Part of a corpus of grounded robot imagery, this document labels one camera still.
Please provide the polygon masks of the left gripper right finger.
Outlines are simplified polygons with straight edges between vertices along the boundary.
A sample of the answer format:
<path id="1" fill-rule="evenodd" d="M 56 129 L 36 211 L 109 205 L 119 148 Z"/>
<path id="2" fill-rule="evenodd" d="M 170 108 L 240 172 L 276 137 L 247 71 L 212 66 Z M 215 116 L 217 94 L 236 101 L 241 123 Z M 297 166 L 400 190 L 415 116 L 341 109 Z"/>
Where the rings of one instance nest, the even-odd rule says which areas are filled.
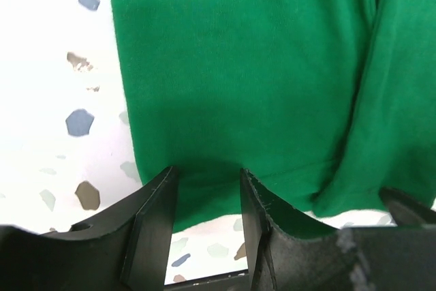
<path id="1" fill-rule="evenodd" d="M 435 225 L 337 229 L 240 172 L 252 290 L 434 290 Z"/>

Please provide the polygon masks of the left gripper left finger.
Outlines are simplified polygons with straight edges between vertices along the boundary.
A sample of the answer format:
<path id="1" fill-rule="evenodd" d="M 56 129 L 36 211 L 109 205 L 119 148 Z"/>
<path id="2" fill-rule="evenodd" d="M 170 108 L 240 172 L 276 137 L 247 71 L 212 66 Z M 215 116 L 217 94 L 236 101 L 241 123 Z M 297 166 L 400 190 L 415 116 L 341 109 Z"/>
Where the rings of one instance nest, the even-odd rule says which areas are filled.
<path id="1" fill-rule="evenodd" d="M 67 232 L 1 227 L 2 290 L 163 290 L 178 196 L 178 171 Z"/>

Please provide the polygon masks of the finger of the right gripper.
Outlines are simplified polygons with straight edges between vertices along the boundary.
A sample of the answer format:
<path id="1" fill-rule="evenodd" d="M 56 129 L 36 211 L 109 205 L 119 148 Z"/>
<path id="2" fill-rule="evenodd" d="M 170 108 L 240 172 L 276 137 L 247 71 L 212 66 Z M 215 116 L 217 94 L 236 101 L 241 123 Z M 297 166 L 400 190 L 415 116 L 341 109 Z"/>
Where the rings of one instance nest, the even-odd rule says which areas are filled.
<path id="1" fill-rule="evenodd" d="M 399 189 L 383 187 L 379 198 L 397 226 L 435 225 L 435 212 Z"/>

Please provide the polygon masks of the green t shirt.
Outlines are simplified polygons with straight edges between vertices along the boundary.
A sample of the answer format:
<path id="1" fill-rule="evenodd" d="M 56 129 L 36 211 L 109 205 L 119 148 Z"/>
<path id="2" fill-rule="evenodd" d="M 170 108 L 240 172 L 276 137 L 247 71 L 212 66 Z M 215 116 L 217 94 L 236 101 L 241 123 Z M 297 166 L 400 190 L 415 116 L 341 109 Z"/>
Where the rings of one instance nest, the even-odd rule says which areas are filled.
<path id="1" fill-rule="evenodd" d="M 435 0 L 111 0 L 140 178 L 174 231 L 240 213 L 247 168 L 303 212 L 435 199 Z"/>

